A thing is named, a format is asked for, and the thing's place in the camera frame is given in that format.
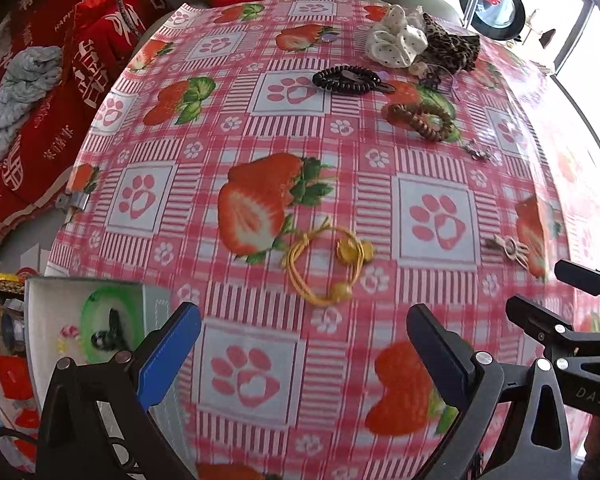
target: blue gripper pad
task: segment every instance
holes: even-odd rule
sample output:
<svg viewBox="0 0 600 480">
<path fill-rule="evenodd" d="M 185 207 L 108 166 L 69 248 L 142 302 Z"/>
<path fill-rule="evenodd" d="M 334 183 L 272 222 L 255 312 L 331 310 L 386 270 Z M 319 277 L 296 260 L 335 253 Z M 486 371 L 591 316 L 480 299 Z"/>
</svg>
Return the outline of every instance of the blue gripper pad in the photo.
<svg viewBox="0 0 600 480">
<path fill-rule="evenodd" d="M 137 395 L 145 410 L 160 404 L 167 394 L 201 329 L 200 311 L 188 303 L 185 313 L 168 329 L 138 374 Z"/>
</svg>

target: yellow bead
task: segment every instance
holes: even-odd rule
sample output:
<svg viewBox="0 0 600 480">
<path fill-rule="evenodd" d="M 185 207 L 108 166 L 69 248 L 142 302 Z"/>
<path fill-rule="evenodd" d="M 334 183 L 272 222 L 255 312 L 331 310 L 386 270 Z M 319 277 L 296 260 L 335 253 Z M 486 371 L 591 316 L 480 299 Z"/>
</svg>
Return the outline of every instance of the yellow bead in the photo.
<svg viewBox="0 0 600 480">
<path fill-rule="evenodd" d="M 353 290 L 349 283 L 334 283 L 329 291 L 329 300 L 333 303 L 350 300 L 353 296 Z"/>
<path fill-rule="evenodd" d="M 374 247 L 371 242 L 362 240 L 362 260 L 368 264 L 374 259 Z M 343 238 L 336 245 L 336 255 L 340 262 L 346 266 L 352 266 L 358 258 L 358 249 L 351 238 Z"/>
</svg>

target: yellow bracelet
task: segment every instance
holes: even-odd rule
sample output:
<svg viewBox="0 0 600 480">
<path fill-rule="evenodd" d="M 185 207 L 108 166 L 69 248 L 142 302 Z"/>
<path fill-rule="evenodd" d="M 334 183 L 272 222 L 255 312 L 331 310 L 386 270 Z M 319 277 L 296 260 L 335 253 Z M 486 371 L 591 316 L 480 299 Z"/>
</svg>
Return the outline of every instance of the yellow bracelet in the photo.
<svg viewBox="0 0 600 480">
<path fill-rule="evenodd" d="M 348 283 L 334 283 L 331 285 L 327 296 L 318 296 L 309 288 L 300 273 L 296 269 L 296 260 L 300 254 L 309 246 L 310 241 L 323 231 L 338 231 L 347 236 L 341 238 L 336 246 L 336 256 L 346 266 L 353 267 L 353 276 Z M 291 283 L 298 294 L 307 302 L 315 306 L 327 307 L 333 303 L 350 300 L 353 296 L 353 286 L 356 284 L 362 272 L 362 265 L 370 262 L 374 256 L 374 248 L 369 242 L 360 240 L 353 232 L 344 227 L 332 226 L 328 218 L 325 218 L 321 226 L 314 231 L 302 233 L 301 238 L 289 247 L 282 260 L 283 268 L 289 273 Z"/>
</svg>

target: pink checkered tablecloth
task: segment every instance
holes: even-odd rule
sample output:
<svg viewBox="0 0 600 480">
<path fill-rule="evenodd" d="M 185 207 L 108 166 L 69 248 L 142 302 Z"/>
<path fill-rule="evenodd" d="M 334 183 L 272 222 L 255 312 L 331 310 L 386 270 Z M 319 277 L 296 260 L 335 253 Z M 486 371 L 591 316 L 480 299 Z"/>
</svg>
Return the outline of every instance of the pink checkered tablecloth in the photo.
<svg viewBox="0 0 600 480">
<path fill-rule="evenodd" d="M 173 308 L 200 306 L 203 332 L 177 379 L 197 463 L 285 479 L 410 478 L 448 425 L 430 384 L 406 374 L 396 389 L 376 373 L 400 369 L 412 304 L 507 363 L 540 351 L 506 319 L 513 294 L 581 330 L 600 324 L 600 302 L 551 271 L 560 258 L 600 267 L 595 148 L 561 94 L 482 38 L 477 69 L 459 73 L 454 92 L 418 92 L 450 107 L 462 138 L 489 146 L 492 160 L 428 142 L 385 120 L 390 99 L 413 96 L 404 71 L 381 73 L 394 96 L 310 82 L 337 64 L 382 70 L 364 56 L 375 17 L 351 0 L 184 5 L 115 83 L 78 156 L 77 168 L 100 169 L 96 187 L 56 238 L 49 269 L 157 284 L 173 291 Z M 280 152 L 318 158 L 333 177 L 318 205 L 286 208 L 295 228 L 328 216 L 376 249 L 348 303 L 306 304 L 280 268 L 283 252 L 251 263 L 219 238 L 229 169 Z M 530 271 L 486 247 L 494 234 L 532 247 Z M 333 247 L 325 236 L 299 262 L 315 290 L 344 275 Z M 577 446 L 587 417 L 568 417 Z M 503 420 L 498 409 L 487 450 Z"/>
</svg>

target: yellow beaded bracelet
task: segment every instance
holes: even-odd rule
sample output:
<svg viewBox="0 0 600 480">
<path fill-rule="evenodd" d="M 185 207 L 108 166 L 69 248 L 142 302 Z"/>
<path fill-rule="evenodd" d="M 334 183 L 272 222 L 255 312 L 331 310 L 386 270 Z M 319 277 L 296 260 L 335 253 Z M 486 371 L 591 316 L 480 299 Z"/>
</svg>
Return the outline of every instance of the yellow beaded bracelet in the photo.
<svg viewBox="0 0 600 480">
<path fill-rule="evenodd" d="M 318 296 L 309 288 L 300 273 L 296 269 L 296 260 L 309 246 L 310 241 L 323 231 L 338 231 L 345 234 L 336 246 L 336 256 L 346 266 L 353 267 L 353 276 L 350 282 L 339 282 L 331 285 L 327 296 Z M 360 240 L 353 232 L 344 227 L 331 225 L 325 218 L 319 228 L 308 233 L 302 233 L 300 239 L 289 247 L 282 260 L 283 268 L 289 273 L 289 279 L 296 288 L 298 294 L 307 302 L 315 306 L 330 306 L 333 303 L 350 300 L 353 295 L 353 286 L 356 284 L 362 272 L 362 265 L 370 262 L 374 256 L 374 248 L 369 242 Z"/>
</svg>

